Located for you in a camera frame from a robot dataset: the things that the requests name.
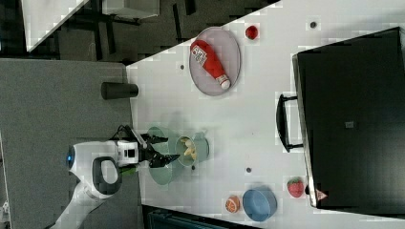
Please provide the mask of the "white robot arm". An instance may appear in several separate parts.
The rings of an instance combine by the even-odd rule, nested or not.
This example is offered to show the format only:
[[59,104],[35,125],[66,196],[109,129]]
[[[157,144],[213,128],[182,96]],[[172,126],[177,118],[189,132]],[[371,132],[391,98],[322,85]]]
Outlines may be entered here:
[[87,216],[115,195],[122,184],[121,169],[147,161],[150,168],[161,168],[179,155],[163,155],[153,144],[167,137],[144,134],[135,137],[88,141],[71,146],[67,155],[69,172],[78,178],[72,198],[58,219],[46,229],[79,229]]

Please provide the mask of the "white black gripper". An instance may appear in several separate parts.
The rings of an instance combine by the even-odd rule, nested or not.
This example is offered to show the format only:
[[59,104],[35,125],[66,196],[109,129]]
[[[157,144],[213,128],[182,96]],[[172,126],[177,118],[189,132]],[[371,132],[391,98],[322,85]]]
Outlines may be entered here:
[[[167,142],[167,137],[142,134],[143,140],[149,144],[157,144],[162,142]],[[129,166],[138,164],[146,159],[144,148],[140,143],[119,141],[117,143],[117,164],[119,167]],[[148,160],[150,168],[161,168],[164,167],[175,160],[177,160],[179,155],[162,155],[160,153],[153,154]]]

